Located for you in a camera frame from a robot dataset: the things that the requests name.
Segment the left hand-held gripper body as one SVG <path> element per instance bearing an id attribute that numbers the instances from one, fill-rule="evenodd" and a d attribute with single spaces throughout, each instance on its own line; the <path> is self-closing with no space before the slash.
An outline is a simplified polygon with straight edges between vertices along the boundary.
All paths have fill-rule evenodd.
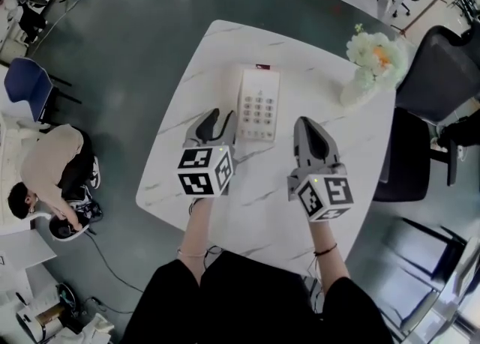
<path id="1" fill-rule="evenodd" d="M 229 192 L 230 180 L 235 174 L 235 146 L 220 144 L 219 135 L 202 143 L 196 136 L 197 126 L 204 116 L 196 120 L 185 134 L 183 152 L 176 174 L 183 194 L 195 198 L 225 196 Z"/>

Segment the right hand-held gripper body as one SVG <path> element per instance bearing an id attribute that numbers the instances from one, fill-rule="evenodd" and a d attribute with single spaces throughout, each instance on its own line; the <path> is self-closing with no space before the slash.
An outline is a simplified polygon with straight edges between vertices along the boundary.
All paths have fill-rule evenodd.
<path id="1" fill-rule="evenodd" d="M 347 169 L 337 150 L 323 158 L 294 148 L 297 167 L 287 177 L 288 200 L 298 200 L 310 222 L 338 218 L 354 205 Z"/>

